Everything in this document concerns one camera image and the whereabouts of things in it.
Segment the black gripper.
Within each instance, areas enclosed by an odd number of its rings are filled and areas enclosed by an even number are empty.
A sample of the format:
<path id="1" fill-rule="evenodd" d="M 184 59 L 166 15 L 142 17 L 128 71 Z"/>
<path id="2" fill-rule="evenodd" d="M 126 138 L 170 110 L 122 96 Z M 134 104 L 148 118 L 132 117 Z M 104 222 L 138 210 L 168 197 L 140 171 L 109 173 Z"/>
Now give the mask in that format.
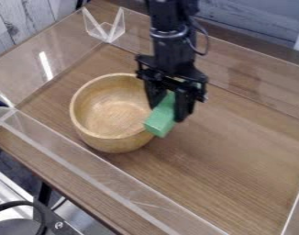
<path id="1" fill-rule="evenodd" d="M 166 95 L 174 91 L 174 121 L 182 122 L 193 112 L 194 101 L 205 100 L 206 75 L 194 67 L 196 31 L 150 31 L 153 54 L 138 54 L 137 77 L 144 80 L 148 104 L 154 108 Z"/>

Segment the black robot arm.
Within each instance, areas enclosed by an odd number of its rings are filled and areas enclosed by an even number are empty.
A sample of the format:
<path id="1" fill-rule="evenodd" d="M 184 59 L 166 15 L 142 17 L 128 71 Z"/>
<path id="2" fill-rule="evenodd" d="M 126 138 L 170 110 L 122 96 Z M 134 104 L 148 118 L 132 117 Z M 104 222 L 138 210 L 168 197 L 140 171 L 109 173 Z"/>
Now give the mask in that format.
<path id="1" fill-rule="evenodd" d="M 157 107 L 168 91 L 174 94 L 173 120 L 181 122 L 193 113 L 194 102 L 205 101 L 208 77 L 194 66 L 197 32 L 206 31 L 196 22 L 197 0 L 146 0 L 153 54 L 137 54 L 136 76 L 144 81 L 149 107 Z"/>

